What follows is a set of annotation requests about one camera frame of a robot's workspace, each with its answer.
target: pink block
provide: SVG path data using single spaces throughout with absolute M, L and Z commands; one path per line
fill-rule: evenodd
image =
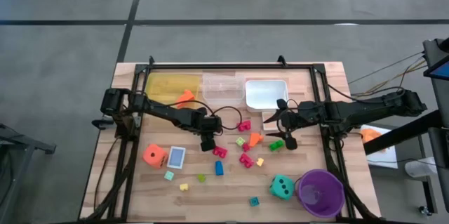
M 243 151 L 244 151 L 244 152 L 247 152 L 247 151 L 249 151 L 250 146 L 249 146 L 247 143 L 244 143 L 244 144 L 241 146 L 241 148 L 243 148 Z
M 251 121 L 243 121 L 240 125 L 237 124 L 237 126 L 239 126 L 240 132 L 243 132 L 245 130 L 251 130 Z
M 239 161 L 240 161 L 243 165 L 245 165 L 246 168 L 250 168 L 250 167 L 254 164 L 254 161 L 253 161 L 247 154 L 245 154 L 245 153 L 243 153 L 243 154 L 240 156 Z
M 215 149 L 213 149 L 212 154 L 217 155 L 221 158 L 225 158 L 227 150 L 222 147 L 215 146 Z

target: green block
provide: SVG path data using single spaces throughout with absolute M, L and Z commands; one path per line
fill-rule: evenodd
M 174 176 L 175 174 L 173 173 L 173 172 L 171 172 L 171 171 L 167 171 L 166 172 L 166 174 L 165 174 L 165 176 L 163 177 L 163 178 L 165 178 L 166 180 L 172 180 L 173 179 L 173 176 Z
M 202 183 L 206 181 L 206 176 L 204 174 L 198 174 L 198 180 Z
M 274 150 L 279 149 L 279 148 L 282 147 L 282 146 L 283 146 L 283 140 L 278 140 L 278 141 L 276 141 L 276 142 L 270 144 L 270 145 L 269 145 L 269 149 L 270 149 L 271 151 L 274 151 Z
M 289 200 L 295 192 L 295 183 L 287 176 L 276 174 L 272 185 L 269 186 L 269 192 L 281 199 Z
M 245 140 L 242 137 L 239 137 L 239 139 L 236 140 L 236 143 L 241 147 L 245 143 Z

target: white bowl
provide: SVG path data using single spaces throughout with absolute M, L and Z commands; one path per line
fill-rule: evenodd
M 250 80 L 246 82 L 246 106 L 249 112 L 278 109 L 277 100 L 288 100 L 287 83 L 284 80 Z

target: orange object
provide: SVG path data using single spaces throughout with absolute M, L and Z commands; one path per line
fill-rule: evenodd
M 145 152 L 143 152 L 143 159 L 155 169 L 160 169 L 162 168 L 162 165 L 167 162 L 168 154 L 162 147 L 159 147 L 156 144 L 151 144 L 147 147 Z
M 362 129 L 362 130 L 360 130 L 360 134 L 362 135 L 363 143 L 367 143 L 367 142 L 374 140 L 377 137 L 382 135 L 381 133 L 377 132 L 374 129 Z
M 184 94 L 182 94 L 176 100 L 176 102 L 178 103 L 178 102 L 194 100 L 194 99 L 195 99 L 195 95 L 190 90 L 184 90 Z M 186 103 L 180 103 L 180 104 L 177 104 L 176 107 L 181 108 L 181 107 L 184 107 L 185 105 L 186 105 Z
M 259 133 L 251 133 L 250 147 L 254 147 L 257 143 L 262 142 L 263 140 L 264 136 L 261 136 Z

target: blue block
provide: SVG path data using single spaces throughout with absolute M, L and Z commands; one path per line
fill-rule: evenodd
M 259 199 L 257 197 L 250 198 L 250 205 L 251 206 L 258 206 L 259 205 Z
M 221 161 L 215 162 L 215 175 L 217 176 L 223 175 L 223 164 Z

